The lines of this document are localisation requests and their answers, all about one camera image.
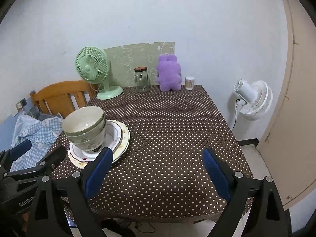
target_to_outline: plush toy ear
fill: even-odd
[[[158,59],[158,62],[160,62],[160,61],[168,61],[168,54],[167,53],[165,53],[165,54],[161,54],[160,56],[159,56],[159,59]]]
[[[174,54],[170,54],[170,55],[168,56],[168,61],[175,61],[175,62],[177,62],[177,61],[178,61],[178,60],[177,60],[177,56],[174,55]]]

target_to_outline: green wallpaper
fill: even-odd
[[[157,85],[155,69],[161,54],[174,54],[174,42],[137,43],[104,49],[111,63],[110,85],[135,86],[134,68],[147,67],[151,85]]]

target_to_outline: blue gripper pad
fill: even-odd
[[[15,146],[14,148],[10,150],[10,156],[9,156],[10,162],[17,160],[19,157],[21,157],[24,153],[29,151],[31,148],[32,148],[32,143],[30,140],[25,140],[21,142],[20,144],[18,144],[17,146]]]
[[[94,170],[90,174],[90,177],[86,181],[85,196],[87,199],[94,197],[100,189],[103,179],[111,168],[112,161],[113,152],[110,148],[107,148],[107,151],[100,159],[99,163],[95,166]]]
[[[207,149],[203,151],[202,160],[219,196],[227,202],[230,201],[229,182]]]

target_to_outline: tile floor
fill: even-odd
[[[263,179],[265,176],[270,175],[260,153],[256,150],[254,145],[242,146],[241,150],[246,157],[254,178]],[[249,211],[240,219],[234,237],[239,237],[241,235],[248,215]],[[134,231],[137,237],[207,237],[214,227],[215,222],[205,220],[196,224],[152,223],[152,225],[156,229],[154,233],[141,233],[134,228],[135,224],[132,224],[130,228]],[[139,229],[143,232],[152,231],[151,227],[146,222],[144,222]],[[78,229],[72,228],[72,232],[75,237],[81,236]],[[108,237],[120,237],[120,235],[107,229],[105,229],[105,233]]]

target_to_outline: fan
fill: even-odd
[[[238,80],[234,86],[235,92],[241,97],[236,101],[236,119],[239,113],[248,120],[260,119],[270,108],[272,91],[266,82],[259,80],[248,84],[243,79]]]
[[[76,57],[75,66],[82,79],[91,84],[103,85],[97,94],[99,100],[111,99],[123,92],[122,87],[109,86],[107,75],[110,65],[104,50],[92,46],[83,48]]]

